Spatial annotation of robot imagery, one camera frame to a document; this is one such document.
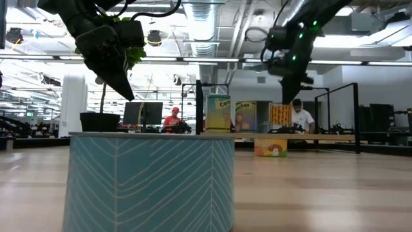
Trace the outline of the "thin black metal cell frame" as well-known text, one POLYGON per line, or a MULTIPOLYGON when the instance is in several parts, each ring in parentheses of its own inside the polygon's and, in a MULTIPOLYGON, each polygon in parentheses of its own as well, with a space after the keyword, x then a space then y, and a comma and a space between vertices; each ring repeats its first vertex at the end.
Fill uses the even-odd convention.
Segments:
MULTIPOLYGON (((316 90, 324 90, 325 92, 328 92, 328 91, 330 91, 330 89, 329 88, 325 88, 325 87, 311 87, 311 86, 301 86, 302 88, 301 88, 301 91, 306 91, 306 92, 308 92, 308 91, 316 91, 316 90)), ((331 123, 331 113, 330 113, 330 94, 328 93, 328 94, 326 94, 326 127, 327 128, 329 128, 330 127, 330 123, 331 123)), ((314 121, 315 121, 315 124, 316 124, 316 122, 318 123, 318 126, 322 126, 322 125, 320 125, 319 124, 319 116, 318 116, 318 118, 317 118, 317 121, 315 120, 315 118, 313 117, 313 119, 314 119, 314 121)), ((296 124, 296 123, 292 123, 292 127, 299 127, 300 125, 298 125, 298 124, 296 124)))
POLYGON ((183 93, 184 93, 184 88, 186 86, 191 86, 196 88, 196 134, 200 135, 203 132, 203 105, 204 105, 204 100, 203 100, 203 87, 215 87, 215 86, 224 86, 227 89, 227 92, 229 92, 229 85, 228 84, 213 84, 213 83, 202 83, 200 80, 197 80, 194 84, 182 84, 182 90, 181 90, 181 97, 183 101, 183 93))

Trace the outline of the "tall yellow orange striped can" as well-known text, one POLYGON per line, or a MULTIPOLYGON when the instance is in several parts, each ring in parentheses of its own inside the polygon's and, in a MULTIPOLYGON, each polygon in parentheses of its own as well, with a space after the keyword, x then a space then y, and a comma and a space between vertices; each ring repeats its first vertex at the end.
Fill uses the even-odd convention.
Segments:
POLYGON ((286 126, 292 125, 292 106, 290 104, 271 104, 270 110, 270 123, 273 126, 286 126))

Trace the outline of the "low mushroom can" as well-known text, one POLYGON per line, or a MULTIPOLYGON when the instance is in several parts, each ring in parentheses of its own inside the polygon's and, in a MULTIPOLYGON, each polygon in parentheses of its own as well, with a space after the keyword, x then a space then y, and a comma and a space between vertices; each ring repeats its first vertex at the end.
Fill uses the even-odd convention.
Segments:
POLYGON ((288 155, 286 139, 255 139, 254 155, 260 157, 286 157, 288 155))

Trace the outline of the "black dome ceiling fixture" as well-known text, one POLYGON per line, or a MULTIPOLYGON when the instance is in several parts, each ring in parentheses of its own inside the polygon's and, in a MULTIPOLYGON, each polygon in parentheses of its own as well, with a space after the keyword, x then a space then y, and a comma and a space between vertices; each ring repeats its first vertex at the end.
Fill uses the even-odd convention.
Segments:
POLYGON ((12 44, 21 44, 24 39, 21 33, 21 28, 12 27, 6 33, 6 40, 12 44))
POLYGON ((158 47, 162 45, 162 38, 159 30, 150 30, 147 35, 147 42, 150 46, 158 47))

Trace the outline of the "large round silver duct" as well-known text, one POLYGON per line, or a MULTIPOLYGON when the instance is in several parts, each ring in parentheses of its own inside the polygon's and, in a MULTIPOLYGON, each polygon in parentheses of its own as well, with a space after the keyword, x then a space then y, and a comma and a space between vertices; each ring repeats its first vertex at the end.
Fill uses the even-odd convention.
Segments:
POLYGON ((216 44, 217 8, 207 3, 185 3, 183 5, 188 18, 188 31, 192 54, 195 57, 214 57, 216 44))

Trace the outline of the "green plant in black pot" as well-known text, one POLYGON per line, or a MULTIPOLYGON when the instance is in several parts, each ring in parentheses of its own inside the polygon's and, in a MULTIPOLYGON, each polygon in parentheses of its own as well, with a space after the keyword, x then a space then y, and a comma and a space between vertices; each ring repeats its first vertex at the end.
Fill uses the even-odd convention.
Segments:
MULTIPOLYGON (((128 17, 119 19, 112 19, 114 22, 117 21, 136 21, 128 17)), ((126 48, 126 51, 129 52, 130 56, 134 60, 134 66, 137 63, 142 62, 141 58, 146 57, 146 52, 144 47, 130 47, 126 48)), ((98 112, 86 112, 80 114, 80 121, 83 131, 93 131, 93 132, 117 132, 118 123, 120 122, 120 115, 116 113, 105 113, 104 112, 104 100, 106 98, 107 85, 100 77, 97 76, 97 79, 100 80, 101 85, 103 85, 103 92, 100 98, 100 108, 98 112)))

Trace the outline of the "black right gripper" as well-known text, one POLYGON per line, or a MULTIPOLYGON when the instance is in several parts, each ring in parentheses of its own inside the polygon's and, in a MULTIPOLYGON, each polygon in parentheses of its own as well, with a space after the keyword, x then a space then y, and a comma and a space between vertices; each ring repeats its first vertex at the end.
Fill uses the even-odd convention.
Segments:
POLYGON ((313 43, 317 37, 317 27, 284 26, 287 29, 287 48, 282 51, 282 57, 272 57, 267 61, 268 72, 283 79, 282 103, 290 104, 301 91, 302 83, 313 84, 314 79, 307 76, 306 69, 311 61, 313 43))

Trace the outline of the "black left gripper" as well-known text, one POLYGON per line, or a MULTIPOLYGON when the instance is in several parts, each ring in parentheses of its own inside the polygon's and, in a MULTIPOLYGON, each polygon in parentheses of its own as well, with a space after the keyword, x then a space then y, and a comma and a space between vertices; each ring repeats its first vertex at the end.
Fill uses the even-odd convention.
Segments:
POLYGON ((127 25, 105 24, 75 38, 85 65, 123 98, 135 99, 130 72, 134 60, 126 51, 127 25))

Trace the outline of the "tall peaches can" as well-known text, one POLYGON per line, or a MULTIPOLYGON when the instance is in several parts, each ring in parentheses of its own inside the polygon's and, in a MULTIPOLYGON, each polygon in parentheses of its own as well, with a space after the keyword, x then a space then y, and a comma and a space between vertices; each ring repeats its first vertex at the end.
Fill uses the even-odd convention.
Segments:
POLYGON ((237 132, 257 131, 257 102, 238 101, 235 109, 235 129, 237 132))

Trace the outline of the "large tilted monitor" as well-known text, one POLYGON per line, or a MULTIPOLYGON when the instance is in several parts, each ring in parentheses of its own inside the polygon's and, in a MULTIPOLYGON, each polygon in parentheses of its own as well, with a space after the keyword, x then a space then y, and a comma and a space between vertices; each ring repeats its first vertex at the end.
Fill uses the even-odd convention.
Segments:
POLYGON ((7 14, 7 0, 0 0, 0 50, 5 48, 6 14, 7 14))

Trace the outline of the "person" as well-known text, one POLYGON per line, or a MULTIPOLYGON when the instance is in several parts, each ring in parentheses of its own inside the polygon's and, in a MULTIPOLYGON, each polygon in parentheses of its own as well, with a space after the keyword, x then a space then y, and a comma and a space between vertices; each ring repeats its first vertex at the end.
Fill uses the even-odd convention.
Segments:
POLYGON ((315 121, 311 114, 303 109, 301 99, 294 99, 292 107, 292 122, 302 126, 307 133, 313 134, 315 131, 315 121))
POLYGON ((166 117, 164 120, 162 131, 165 133, 176 133, 178 130, 178 126, 180 124, 180 118, 178 117, 178 113, 180 109, 178 107, 174 107, 171 111, 171 115, 166 117))

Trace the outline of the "wooden shelf black metal frame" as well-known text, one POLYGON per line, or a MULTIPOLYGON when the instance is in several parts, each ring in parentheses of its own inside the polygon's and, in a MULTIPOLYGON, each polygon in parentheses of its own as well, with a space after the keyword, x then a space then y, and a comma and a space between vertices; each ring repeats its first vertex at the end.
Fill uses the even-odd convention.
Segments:
MULTIPOLYGON (((203 87, 220 86, 220 84, 202 84, 201 81, 196 81, 196 134, 203 135, 203 87)), ((223 137, 235 138, 235 139, 287 139, 287 140, 313 140, 315 144, 318 144, 320 140, 346 140, 355 142, 355 153, 361 152, 361 129, 359 122, 359 87, 356 82, 341 86, 334 90, 324 88, 326 92, 315 96, 315 133, 314 134, 280 134, 280 133, 220 133, 223 137), (330 94, 337 92, 338 90, 353 87, 353 118, 354 118, 354 135, 334 135, 334 134, 320 134, 318 132, 319 123, 319 98, 327 96, 327 113, 328 113, 328 126, 330 126, 330 94)))

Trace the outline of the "low teal can white lines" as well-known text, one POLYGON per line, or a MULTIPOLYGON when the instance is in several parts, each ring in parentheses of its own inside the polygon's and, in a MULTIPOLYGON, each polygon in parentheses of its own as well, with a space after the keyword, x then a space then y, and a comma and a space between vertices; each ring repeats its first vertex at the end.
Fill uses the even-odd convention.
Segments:
POLYGON ((234 140, 77 132, 62 232, 231 232, 234 140))

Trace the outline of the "tall carrots can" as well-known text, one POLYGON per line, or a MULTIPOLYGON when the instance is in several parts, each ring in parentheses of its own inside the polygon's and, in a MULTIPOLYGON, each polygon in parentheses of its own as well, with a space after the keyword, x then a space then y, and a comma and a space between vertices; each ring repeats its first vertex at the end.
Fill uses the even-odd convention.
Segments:
POLYGON ((211 94, 206 98, 205 131, 228 133, 231 127, 230 95, 211 94))

